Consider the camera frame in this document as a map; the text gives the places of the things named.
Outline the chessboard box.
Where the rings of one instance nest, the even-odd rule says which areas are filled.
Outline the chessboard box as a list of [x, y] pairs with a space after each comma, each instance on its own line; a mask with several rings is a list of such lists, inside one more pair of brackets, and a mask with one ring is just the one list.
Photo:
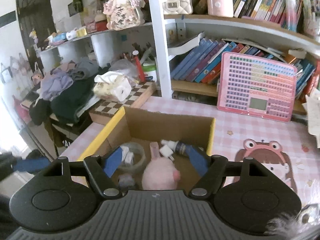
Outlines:
[[107, 124], [121, 107], [140, 108], [156, 91], [155, 82], [146, 82], [133, 88], [123, 102], [107, 99], [100, 100], [89, 109], [91, 120], [95, 123]]

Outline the yellow cardboard box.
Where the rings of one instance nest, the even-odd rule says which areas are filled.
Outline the yellow cardboard box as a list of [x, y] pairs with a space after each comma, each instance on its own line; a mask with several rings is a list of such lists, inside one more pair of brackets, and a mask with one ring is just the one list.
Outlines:
[[[143, 146], [146, 166], [151, 160], [150, 143], [161, 140], [181, 141], [185, 144], [205, 150], [210, 156], [213, 148], [215, 120], [213, 118], [193, 115], [162, 114], [142, 109], [122, 107], [101, 130], [97, 137], [80, 156], [107, 155], [127, 142], [136, 142]], [[185, 191], [189, 193], [201, 178], [192, 166], [189, 157], [178, 155], [173, 161], [181, 178], [175, 190], [145, 191]], [[133, 174], [142, 186], [144, 170]]]

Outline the pink checked tablecloth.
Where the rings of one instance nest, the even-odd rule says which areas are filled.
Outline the pink checked tablecloth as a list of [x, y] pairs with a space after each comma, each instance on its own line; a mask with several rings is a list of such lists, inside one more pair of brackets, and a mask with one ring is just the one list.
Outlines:
[[[253, 158], [290, 187], [302, 205], [319, 202], [319, 150], [305, 125], [223, 112], [214, 106], [161, 97], [149, 98], [140, 109], [213, 118], [215, 127], [210, 155], [221, 155], [235, 162]], [[100, 126], [91, 139], [79, 136], [63, 155], [70, 161], [80, 160], [104, 127]], [[112, 179], [118, 183], [122, 174], [126, 173], [117, 168]]]

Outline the clear packing tape roll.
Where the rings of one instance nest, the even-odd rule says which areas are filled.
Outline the clear packing tape roll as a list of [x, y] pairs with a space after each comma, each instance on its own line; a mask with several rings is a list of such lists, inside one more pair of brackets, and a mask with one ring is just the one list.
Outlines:
[[130, 151], [134, 153], [134, 164], [132, 166], [124, 166], [120, 163], [118, 169], [122, 172], [131, 174], [135, 174], [144, 170], [146, 167], [146, 155], [143, 146], [136, 142], [127, 142], [121, 146], [127, 146]]

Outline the stack of papers and books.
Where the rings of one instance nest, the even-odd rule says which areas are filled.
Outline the stack of papers and books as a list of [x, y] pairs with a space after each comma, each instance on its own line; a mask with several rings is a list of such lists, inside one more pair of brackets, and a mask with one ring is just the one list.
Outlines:
[[313, 88], [310, 95], [305, 96], [306, 103], [303, 104], [307, 112], [308, 133], [316, 138], [317, 148], [319, 148], [320, 135], [320, 107], [319, 107], [319, 90]]

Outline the pink keyboard learning toy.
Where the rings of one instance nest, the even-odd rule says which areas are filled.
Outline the pink keyboard learning toy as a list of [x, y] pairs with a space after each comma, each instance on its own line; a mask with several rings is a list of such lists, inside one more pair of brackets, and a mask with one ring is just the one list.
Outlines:
[[262, 57], [224, 52], [217, 109], [275, 121], [291, 120], [297, 68]]

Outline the red pen in cup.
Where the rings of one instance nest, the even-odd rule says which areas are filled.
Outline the red pen in cup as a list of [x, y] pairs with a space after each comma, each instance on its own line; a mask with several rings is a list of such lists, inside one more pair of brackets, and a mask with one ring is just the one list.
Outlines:
[[142, 65], [140, 63], [138, 54], [139, 54], [139, 52], [137, 50], [134, 50], [132, 52], [133, 59], [135, 60], [135, 63], [136, 63], [136, 66], [137, 66], [139, 79], [140, 79], [141, 83], [145, 83], [145, 75], [144, 75], [143, 68], [142, 68]]

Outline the pile of clothes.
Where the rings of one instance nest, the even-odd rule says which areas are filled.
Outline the pile of clothes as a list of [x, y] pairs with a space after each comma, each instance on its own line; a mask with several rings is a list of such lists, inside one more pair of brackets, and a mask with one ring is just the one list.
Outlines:
[[107, 70], [87, 57], [50, 70], [40, 80], [39, 93], [31, 102], [31, 121], [40, 126], [53, 114], [62, 124], [78, 123], [81, 112], [94, 96], [94, 78]]

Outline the large white charger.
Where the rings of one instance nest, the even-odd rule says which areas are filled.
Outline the large white charger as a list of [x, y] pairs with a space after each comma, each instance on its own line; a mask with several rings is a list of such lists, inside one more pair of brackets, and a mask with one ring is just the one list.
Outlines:
[[174, 161], [175, 159], [173, 158], [173, 150], [168, 146], [168, 145], [163, 145], [160, 149], [159, 149], [160, 154], [165, 157], [165, 158], [169, 158], [171, 161]]

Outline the white bookshelf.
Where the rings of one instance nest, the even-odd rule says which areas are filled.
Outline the white bookshelf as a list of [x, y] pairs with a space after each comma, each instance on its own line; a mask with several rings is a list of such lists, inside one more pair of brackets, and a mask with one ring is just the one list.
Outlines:
[[171, 81], [169, 63], [173, 56], [168, 54], [167, 48], [176, 41], [199, 33], [214, 38], [252, 42], [280, 51], [303, 49], [313, 63], [319, 59], [319, 42], [275, 23], [210, 15], [163, 15], [159, 0], [150, 0], [150, 7], [150, 23], [121, 31], [92, 33], [41, 52], [45, 69], [52, 67], [58, 59], [63, 63], [80, 59], [85, 54], [87, 44], [93, 48], [97, 63], [106, 67], [121, 53], [133, 51], [133, 43], [145, 45], [150, 42], [158, 56], [158, 94], [169, 99], [176, 89], [176, 82]]

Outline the floral tissue box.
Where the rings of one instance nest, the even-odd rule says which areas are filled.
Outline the floral tissue box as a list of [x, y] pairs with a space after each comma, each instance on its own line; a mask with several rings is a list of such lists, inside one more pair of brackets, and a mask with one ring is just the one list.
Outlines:
[[132, 87], [127, 76], [119, 72], [106, 72], [94, 78], [93, 93], [101, 99], [124, 101], [131, 93]]

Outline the pink plush toy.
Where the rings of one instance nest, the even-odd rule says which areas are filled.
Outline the pink plush toy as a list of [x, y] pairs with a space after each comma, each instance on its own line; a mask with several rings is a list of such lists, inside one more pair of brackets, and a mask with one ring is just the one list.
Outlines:
[[151, 160], [142, 176], [143, 190], [175, 190], [181, 175], [174, 163], [160, 156], [157, 142], [150, 143]]

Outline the small red white box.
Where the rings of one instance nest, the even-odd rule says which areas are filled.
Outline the small red white box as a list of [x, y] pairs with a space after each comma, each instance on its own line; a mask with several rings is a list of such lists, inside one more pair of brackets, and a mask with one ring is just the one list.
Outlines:
[[132, 166], [134, 164], [134, 153], [130, 151], [127, 146], [121, 146], [122, 160], [121, 164], [124, 166]]

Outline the row of blue books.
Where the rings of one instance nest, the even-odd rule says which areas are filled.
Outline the row of blue books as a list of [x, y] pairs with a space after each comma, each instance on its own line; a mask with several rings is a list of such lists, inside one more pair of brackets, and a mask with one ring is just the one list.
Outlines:
[[185, 57], [171, 69], [171, 79], [196, 83], [207, 82], [220, 73], [224, 52], [238, 53], [244, 47], [241, 43], [202, 38], [199, 44], [189, 50]]

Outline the white blue spray bottle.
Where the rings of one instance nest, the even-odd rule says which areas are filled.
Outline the white blue spray bottle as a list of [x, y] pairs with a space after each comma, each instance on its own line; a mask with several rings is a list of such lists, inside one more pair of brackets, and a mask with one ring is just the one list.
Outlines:
[[185, 157], [189, 157], [191, 154], [199, 153], [200, 151], [195, 146], [185, 144], [181, 141], [161, 140], [161, 145], [167, 146], [172, 152]]

